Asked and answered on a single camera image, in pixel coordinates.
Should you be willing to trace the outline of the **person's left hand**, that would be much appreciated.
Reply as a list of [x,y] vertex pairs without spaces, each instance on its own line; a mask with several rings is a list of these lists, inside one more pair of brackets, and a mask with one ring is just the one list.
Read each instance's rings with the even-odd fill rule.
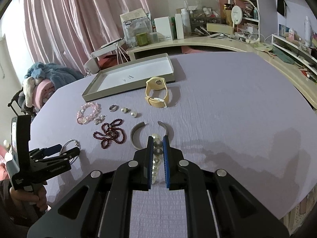
[[40,212],[48,209],[47,197],[46,197],[47,191],[45,189],[46,185],[47,185],[47,182],[43,182],[42,185],[40,186],[39,191],[36,194],[23,191],[23,190],[15,190],[13,187],[11,187],[10,196],[17,210],[19,211],[25,210],[24,204],[29,202],[34,202],[35,205],[40,209]]

